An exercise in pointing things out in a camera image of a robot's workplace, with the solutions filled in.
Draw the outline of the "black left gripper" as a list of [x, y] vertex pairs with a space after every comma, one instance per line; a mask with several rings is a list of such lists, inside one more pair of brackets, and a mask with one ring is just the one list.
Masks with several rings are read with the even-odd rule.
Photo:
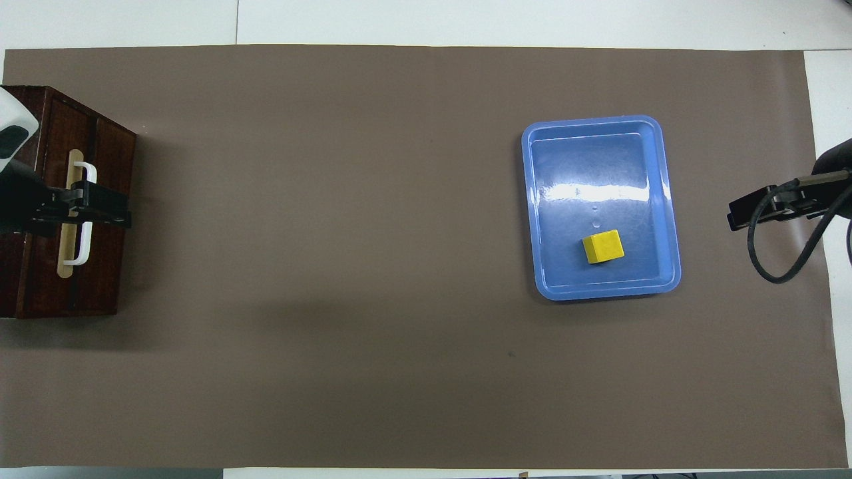
[[106, 224], [132, 227], [127, 195], [91, 181], [72, 184], [70, 210], [65, 189], [48, 187], [27, 164], [2, 160], [1, 234], [54, 237], [61, 225]]

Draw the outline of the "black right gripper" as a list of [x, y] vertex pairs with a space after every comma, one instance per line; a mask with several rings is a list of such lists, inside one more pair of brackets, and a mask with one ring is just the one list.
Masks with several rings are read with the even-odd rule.
[[784, 222], [796, 218], [813, 219], [825, 215], [850, 186], [851, 140], [820, 155], [809, 175], [797, 177], [801, 191], [786, 191], [771, 196], [763, 207], [761, 201], [775, 187], [763, 187], [728, 203], [728, 228], [736, 232], [748, 227], [758, 212], [757, 224]]

